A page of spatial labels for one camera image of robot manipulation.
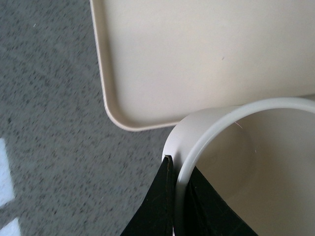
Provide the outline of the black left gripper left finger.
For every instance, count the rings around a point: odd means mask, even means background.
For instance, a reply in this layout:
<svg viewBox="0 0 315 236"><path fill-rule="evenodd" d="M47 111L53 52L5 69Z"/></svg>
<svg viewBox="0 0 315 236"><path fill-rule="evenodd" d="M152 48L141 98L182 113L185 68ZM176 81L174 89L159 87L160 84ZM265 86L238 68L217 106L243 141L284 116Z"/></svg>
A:
<svg viewBox="0 0 315 236"><path fill-rule="evenodd" d="M137 212L126 226L128 236L171 236L174 215L174 167L166 155Z"/></svg>

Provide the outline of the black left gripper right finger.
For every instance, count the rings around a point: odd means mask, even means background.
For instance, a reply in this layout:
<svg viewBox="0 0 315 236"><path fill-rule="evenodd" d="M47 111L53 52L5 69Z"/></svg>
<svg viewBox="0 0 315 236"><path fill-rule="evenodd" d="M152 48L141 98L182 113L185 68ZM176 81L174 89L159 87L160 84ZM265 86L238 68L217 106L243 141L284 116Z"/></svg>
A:
<svg viewBox="0 0 315 236"><path fill-rule="evenodd" d="M194 168L189 180L190 236L255 236L257 233Z"/></svg>

